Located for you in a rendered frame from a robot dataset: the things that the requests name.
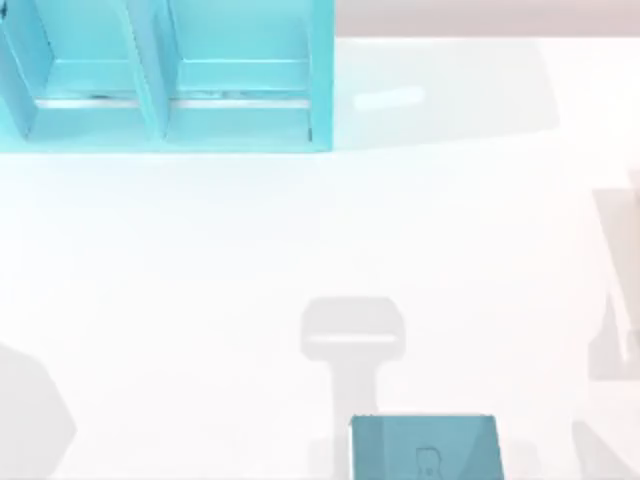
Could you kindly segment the light blue rack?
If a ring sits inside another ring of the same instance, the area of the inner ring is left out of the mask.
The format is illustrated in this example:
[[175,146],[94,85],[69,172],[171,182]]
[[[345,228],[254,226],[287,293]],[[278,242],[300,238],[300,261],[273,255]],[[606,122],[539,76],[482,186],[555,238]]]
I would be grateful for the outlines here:
[[0,0],[0,153],[325,152],[336,0]]

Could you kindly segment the teal book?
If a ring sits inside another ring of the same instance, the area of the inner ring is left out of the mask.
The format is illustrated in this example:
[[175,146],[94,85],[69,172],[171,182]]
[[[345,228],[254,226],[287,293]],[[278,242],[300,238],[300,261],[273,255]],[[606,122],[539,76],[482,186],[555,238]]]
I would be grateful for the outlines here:
[[505,480],[492,415],[361,415],[350,427],[352,480]]

